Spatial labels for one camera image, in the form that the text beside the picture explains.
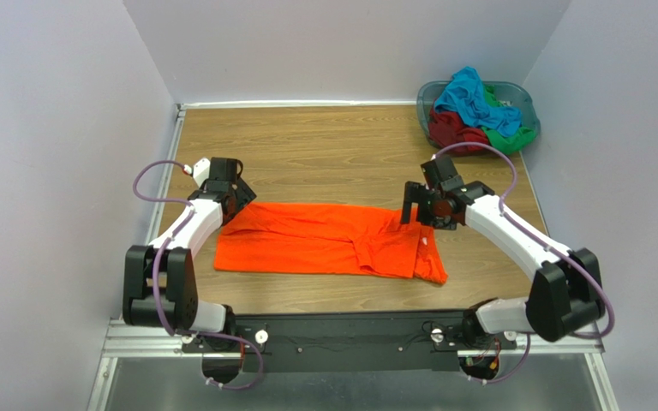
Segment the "orange t shirt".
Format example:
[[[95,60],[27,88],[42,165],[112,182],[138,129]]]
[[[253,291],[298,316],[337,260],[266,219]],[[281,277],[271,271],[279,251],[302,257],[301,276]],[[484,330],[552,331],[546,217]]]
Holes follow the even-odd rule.
[[[221,229],[213,267],[446,283],[433,229],[401,217],[372,206],[252,203]]]

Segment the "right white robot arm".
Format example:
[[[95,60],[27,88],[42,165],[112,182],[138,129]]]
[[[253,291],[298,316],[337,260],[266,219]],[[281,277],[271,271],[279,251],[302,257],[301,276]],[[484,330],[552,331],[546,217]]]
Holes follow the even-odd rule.
[[[504,332],[536,334],[547,342],[574,336],[594,339],[582,329],[614,311],[601,285],[598,258],[587,248],[573,250],[527,223],[482,182],[465,182],[452,158],[436,155],[422,164],[424,182],[404,185],[401,222],[432,229],[459,225],[490,240],[531,281],[529,295],[495,298],[468,308],[461,330],[468,344]]]

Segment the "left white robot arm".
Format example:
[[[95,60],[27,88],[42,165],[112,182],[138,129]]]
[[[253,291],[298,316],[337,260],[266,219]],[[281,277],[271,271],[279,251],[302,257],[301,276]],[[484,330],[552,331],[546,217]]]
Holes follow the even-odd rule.
[[[202,158],[172,165],[191,177],[196,188],[177,199],[182,213],[146,245],[125,254],[123,321],[156,327],[169,335],[192,337],[214,352],[236,348],[239,339],[231,307],[200,299],[194,260],[206,240],[229,224],[256,197],[243,180],[236,158]]]

